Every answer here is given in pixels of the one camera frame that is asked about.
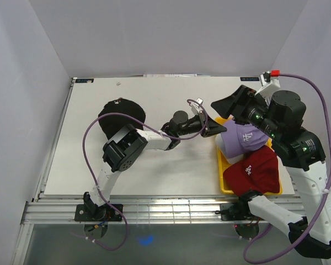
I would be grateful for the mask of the black NY baseball cap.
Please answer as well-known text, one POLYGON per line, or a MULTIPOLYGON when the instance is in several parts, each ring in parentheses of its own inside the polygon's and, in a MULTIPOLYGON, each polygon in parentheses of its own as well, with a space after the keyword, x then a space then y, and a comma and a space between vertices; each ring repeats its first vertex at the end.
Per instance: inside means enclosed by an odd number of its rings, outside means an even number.
MULTIPOLYGON (((142 123, 144 123, 146 120, 146 113, 140 105, 131 100, 123 98, 108 102, 98 114, 98 116, 102 116, 109 113, 126 114, 142 123)), ((143 126, 141 124, 125 116, 106 116, 105 118, 99 119, 98 122, 107 139, 113 137, 126 124, 131 124, 134 128, 143 130, 143 126)))

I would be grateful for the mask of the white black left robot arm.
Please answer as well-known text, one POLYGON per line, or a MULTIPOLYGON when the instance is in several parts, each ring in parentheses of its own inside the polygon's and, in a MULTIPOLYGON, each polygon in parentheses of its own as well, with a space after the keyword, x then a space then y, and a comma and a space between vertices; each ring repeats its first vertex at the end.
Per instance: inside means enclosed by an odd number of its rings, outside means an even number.
POLYGON ((131 124, 124 125, 103 146, 103 166, 99 176, 95 176, 87 158, 86 138, 90 125, 84 133, 82 150, 85 162, 90 170, 94 187, 83 195, 83 205, 93 220, 106 219, 107 212, 121 210, 109 203, 111 191, 123 171, 129 169, 144 150, 168 151, 174 149, 183 135, 210 137, 227 129, 211 119, 204 110, 196 111, 192 118, 184 111, 177 111, 171 120, 165 123, 160 131, 150 128, 148 131, 135 128, 131 124))

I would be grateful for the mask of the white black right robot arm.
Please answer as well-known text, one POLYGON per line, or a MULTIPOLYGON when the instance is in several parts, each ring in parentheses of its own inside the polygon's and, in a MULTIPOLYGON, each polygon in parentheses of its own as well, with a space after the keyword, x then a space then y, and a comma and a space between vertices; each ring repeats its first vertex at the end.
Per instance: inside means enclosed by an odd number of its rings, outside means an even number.
POLYGON ((305 214, 298 215, 270 201, 256 190, 239 197, 244 219, 260 217, 288 236, 291 246, 307 258, 331 258, 331 166, 319 138, 302 126, 306 111, 298 94, 280 90, 270 102, 257 91, 240 86, 217 100, 212 108, 223 118, 252 124, 271 138, 273 150, 296 185, 305 214))

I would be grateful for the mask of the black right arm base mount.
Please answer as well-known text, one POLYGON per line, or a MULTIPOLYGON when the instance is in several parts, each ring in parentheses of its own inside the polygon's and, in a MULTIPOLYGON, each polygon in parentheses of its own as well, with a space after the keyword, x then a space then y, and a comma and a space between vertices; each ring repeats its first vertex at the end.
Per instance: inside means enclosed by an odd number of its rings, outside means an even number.
POLYGON ((239 203, 220 204, 218 214, 222 221, 258 221, 260 219, 239 203))

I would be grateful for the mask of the lavender LA baseball cap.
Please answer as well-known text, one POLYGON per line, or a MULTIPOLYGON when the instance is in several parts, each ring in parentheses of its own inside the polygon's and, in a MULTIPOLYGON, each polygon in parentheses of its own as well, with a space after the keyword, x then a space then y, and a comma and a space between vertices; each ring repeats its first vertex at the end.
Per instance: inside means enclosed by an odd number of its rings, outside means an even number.
POLYGON ((226 145, 225 156, 227 158, 256 151, 266 145, 269 139, 267 135, 251 124, 239 125, 230 119, 223 126, 227 128, 227 131, 220 135, 226 145))

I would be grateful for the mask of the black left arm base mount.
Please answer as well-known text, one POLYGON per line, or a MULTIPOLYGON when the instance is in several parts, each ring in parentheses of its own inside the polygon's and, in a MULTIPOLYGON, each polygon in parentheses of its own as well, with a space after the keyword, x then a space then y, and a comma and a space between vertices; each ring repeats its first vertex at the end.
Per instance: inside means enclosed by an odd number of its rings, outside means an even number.
POLYGON ((93 214, 84 204, 76 207, 74 221, 80 222, 103 222, 103 221, 122 221, 121 215, 108 205, 103 205, 93 214))

